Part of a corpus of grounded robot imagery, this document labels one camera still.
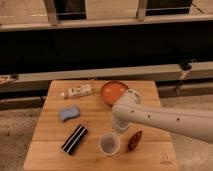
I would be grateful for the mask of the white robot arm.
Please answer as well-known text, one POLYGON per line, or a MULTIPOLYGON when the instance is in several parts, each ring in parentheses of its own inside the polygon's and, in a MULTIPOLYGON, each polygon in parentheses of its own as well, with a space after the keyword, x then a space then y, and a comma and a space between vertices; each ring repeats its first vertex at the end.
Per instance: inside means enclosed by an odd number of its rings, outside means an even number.
POLYGON ((138 123, 213 144, 213 111, 148 107, 140 101, 141 94, 128 89, 114 103, 112 125, 117 132, 138 123))

